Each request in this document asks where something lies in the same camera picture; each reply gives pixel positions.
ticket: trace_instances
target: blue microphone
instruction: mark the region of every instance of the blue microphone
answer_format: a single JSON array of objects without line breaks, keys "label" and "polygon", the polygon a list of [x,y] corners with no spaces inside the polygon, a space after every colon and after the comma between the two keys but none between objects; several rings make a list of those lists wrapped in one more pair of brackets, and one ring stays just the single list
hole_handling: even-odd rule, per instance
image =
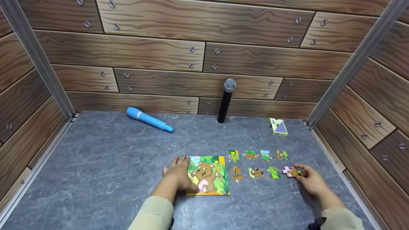
[{"label": "blue microphone", "polygon": [[168,124],[166,124],[165,122],[163,122],[161,120],[158,120],[158,119],[156,119],[154,117],[149,116],[148,114],[140,111],[137,108],[129,107],[126,110],[126,114],[128,114],[130,117],[133,117],[135,119],[138,119],[138,120],[144,121],[144,122],[146,122],[148,124],[151,124],[153,126],[156,126],[156,127],[160,128],[162,130],[166,130],[166,131],[169,131],[171,133],[173,132],[173,127],[169,126]]}]

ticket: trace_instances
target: sleeve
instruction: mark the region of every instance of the sleeve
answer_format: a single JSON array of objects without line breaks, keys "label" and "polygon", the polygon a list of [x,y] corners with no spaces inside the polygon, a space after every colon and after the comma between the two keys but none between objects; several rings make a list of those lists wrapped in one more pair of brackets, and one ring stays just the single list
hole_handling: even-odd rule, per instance
[{"label": "sleeve", "polygon": [[321,214],[327,218],[321,230],[364,230],[362,220],[350,210],[341,207],[332,207]]},{"label": "sleeve", "polygon": [[160,196],[146,199],[128,230],[168,230],[173,216],[172,203]]}]

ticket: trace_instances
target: metal corner post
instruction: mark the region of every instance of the metal corner post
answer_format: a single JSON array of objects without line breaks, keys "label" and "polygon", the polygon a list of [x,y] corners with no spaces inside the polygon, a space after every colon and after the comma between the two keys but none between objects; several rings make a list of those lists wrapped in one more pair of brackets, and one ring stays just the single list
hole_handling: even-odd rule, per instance
[{"label": "metal corner post", "polygon": [[71,121],[75,115],[74,108],[19,3],[17,0],[0,0],[0,9],[3,11],[21,45],[63,112],[64,117]]},{"label": "metal corner post", "polygon": [[362,40],[361,44],[307,118],[306,123],[311,129],[315,127],[324,113],[330,108],[331,104],[348,82],[355,76],[408,6],[409,0],[391,0],[389,2],[369,33]]}]

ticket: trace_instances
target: grey marble table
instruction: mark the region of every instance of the grey marble table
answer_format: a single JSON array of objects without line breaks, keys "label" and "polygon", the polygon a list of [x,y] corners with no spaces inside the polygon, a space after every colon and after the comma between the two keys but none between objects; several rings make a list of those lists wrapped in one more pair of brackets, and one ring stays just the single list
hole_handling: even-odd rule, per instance
[{"label": "grey marble table", "polygon": [[[183,196],[175,201],[175,230],[306,229],[320,215],[317,201],[295,180],[270,179],[269,165],[295,162],[319,170],[346,206],[373,229],[362,209],[301,120],[285,120],[289,135],[272,135],[267,118],[153,114],[175,128],[168,133],[123,112],[83,111],[70,127],[3,229],[126,230],[174,155],[225,156],[228,149],[286,150],[290,160],[242,157],[244,180],[231,179],[230,196]],[[248,176],[258,167],[261,179]]]}]

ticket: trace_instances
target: black microphone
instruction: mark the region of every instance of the black microphone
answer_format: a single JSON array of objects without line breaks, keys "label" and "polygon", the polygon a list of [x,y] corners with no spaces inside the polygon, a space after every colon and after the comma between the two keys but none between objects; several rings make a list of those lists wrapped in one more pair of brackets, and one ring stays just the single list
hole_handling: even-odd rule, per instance
[{"label": "black microphone", "polygon": [[226,120],[227,110],[229,109],[231,95],[233,94],[233,90],[236,88],[236,82],[229,78],[227,79],[223,86],[225,88],[225,92],[223,93],[222,103],[220,104],[219,116],[217,117],[217,121],[219,123],[224,123]]}]

